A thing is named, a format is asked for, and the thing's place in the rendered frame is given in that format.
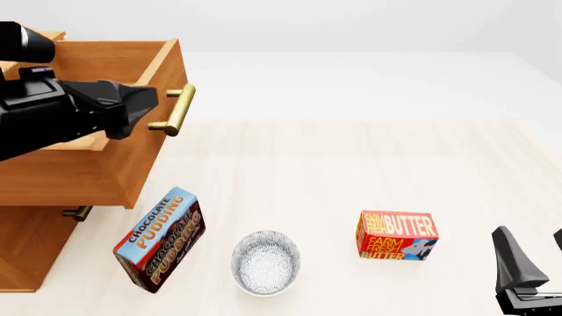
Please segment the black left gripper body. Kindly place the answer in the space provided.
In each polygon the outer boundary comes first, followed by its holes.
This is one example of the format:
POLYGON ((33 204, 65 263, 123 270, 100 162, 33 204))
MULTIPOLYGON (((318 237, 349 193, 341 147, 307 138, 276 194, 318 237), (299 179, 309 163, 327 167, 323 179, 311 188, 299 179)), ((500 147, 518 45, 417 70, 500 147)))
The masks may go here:
POLYGON ((104 130, 102 112, 48 67, 0 73, 0 162, 104 130))

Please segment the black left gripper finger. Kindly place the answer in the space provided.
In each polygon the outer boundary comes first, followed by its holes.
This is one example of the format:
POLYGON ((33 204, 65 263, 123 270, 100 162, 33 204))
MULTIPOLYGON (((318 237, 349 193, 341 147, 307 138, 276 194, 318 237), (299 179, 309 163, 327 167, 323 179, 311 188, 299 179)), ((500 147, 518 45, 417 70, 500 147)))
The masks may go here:
POLYGON ((108 139, 123 140, 131 135, 148 108, 131 104, 101 104, 93 110, 93 120, 108 139))
POLYGON ((61 81, 77 103, 94 109, 119 109, 126 114, 146 113, 158 105, 157 90, 148 86, 127 86, 114 81, 61 81))

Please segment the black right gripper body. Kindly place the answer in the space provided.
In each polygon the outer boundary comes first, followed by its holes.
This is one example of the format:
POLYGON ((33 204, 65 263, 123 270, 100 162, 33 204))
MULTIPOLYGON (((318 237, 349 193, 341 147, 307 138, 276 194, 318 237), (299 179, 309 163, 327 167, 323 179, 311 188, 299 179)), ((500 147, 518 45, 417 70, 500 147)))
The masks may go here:
POLYGON ((562 316, 562 293, 540 293, 536 288, 505 289, 496 286, 496 299, 504 315, 562 316))

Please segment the wooden cabinet drawer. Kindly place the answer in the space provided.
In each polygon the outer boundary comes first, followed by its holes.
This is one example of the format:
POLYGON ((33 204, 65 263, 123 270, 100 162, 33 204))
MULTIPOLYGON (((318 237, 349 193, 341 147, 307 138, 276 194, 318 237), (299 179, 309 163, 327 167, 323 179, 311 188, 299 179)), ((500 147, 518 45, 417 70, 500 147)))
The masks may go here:
POLYGON ((77 222, 70 206, 0 206, 0 291, 36 291, 77 222))
POLYGON ((0 206, 120 205, 131 209, 153 168, 176 100, 168 90, 188 82, 178 39, 167 41, 58 41, 49 67, 68 81, 108 80, 151 86, 158 105, 123 140, 101 150, 41 149, 0 162, 0 206))

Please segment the wooden cabinet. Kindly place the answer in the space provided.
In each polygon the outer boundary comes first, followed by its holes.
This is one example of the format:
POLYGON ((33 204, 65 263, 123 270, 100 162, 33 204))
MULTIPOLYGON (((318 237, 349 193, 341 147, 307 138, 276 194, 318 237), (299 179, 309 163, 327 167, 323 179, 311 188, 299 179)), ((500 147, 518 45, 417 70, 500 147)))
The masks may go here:
POLYGON ((0 292, 35 292, 77 226, 71 194, 97 162, 86 140, 0 162, 0 292))

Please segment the patterned black and white bowl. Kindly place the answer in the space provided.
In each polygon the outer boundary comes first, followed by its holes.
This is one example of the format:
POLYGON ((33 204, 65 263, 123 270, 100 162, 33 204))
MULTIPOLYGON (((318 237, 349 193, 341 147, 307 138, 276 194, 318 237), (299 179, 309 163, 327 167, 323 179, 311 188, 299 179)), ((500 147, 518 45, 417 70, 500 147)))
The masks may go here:
POLYGON ((234 283, 253 297, 275 297, 294 284, 301 257, 292 239, 278 231, 255 231, 235 245, 230 257, 234 283))

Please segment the red butter box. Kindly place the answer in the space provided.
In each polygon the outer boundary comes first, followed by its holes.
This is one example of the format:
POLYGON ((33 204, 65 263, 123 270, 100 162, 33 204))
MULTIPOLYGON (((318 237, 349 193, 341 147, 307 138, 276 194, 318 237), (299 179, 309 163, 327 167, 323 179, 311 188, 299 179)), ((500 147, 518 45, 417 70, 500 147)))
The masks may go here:
POLYGON ((362 258, 423 261, 438 242, 439 234, 428 213, 363 210, 356 240, 362 258))

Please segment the chocolate pudding box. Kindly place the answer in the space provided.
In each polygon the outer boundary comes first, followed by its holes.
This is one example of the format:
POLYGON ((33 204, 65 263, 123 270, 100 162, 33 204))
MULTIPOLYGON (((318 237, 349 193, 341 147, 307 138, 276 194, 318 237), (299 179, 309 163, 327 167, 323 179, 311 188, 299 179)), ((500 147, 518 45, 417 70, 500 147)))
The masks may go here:
POLYGON ((133 284, 156 293, 204 232, 198 198, 175 187, 114 247, 113 254, 133 284))

